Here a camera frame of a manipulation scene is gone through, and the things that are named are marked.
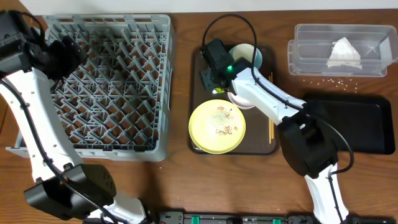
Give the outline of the light blue bowl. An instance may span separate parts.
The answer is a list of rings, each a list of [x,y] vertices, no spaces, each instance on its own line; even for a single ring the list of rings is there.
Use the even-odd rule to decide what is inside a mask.
[[[232,56],[234,61],[239,60],[240,58],[245,58],[248,62],[252,62],[254,46],[251,44],[239,44],[235,45],[230,51],[229,54]],[[254,66],[259,69],[262,65],[263,57],[261,51],[256,49],[256,56],[254,59]]]

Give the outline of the yellow snack wrapper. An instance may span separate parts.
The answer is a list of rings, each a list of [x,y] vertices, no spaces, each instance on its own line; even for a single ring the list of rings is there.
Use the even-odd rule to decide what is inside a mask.
[[[215,89],[213,89],[212,90],[212,94],[222,94],[222,93],[224,93],[225,92],[225,90],[224,89],[222,89],[222,88],[215,88]]]

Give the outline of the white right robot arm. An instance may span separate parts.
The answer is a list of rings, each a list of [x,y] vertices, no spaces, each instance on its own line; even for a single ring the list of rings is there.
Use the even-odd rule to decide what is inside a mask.
[[[290,96],[267,80],[249,59],[233,59],[220,39],[203,43],[201,54],[209,71],[202,76],[206,90],[228,89],[263,112],[276,125],[282,153],[288,165],[305,178],[320,223],[347,223],[337,175],[351,169],[352,162],[338,168],[338,143],[344,137],[324,119],[308,110],[305,101]]]

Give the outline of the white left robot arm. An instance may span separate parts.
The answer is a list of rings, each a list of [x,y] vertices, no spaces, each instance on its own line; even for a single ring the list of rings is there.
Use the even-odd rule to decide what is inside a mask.
[[[34,186],[27,203],[61,220],[84,223],[151,223],[137,198],[117,191],[100,164],[87,164],[73,148],[55,110],[51,81],[69,76],[86,53],[69,36],[51,44],[26,12],[1,11],[1,95],[29,152]]]

